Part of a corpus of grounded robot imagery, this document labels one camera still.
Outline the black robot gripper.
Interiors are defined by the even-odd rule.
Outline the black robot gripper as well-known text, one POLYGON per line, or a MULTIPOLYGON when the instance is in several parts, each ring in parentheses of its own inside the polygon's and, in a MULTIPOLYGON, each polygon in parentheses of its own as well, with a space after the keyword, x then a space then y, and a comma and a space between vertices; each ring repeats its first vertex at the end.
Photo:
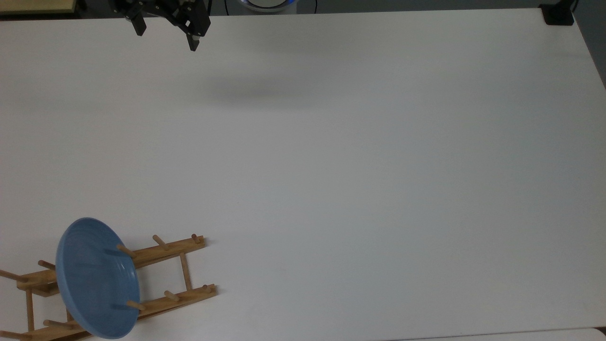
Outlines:
POLYGON ((179 27, 186 33, 192 52, 197 50, 200 38, 206 35, 211 24, 203 0, 110 0, 109 6, 132 24, 138 36, 143 36, 147 28, 143 15, 179 18, 179 27))

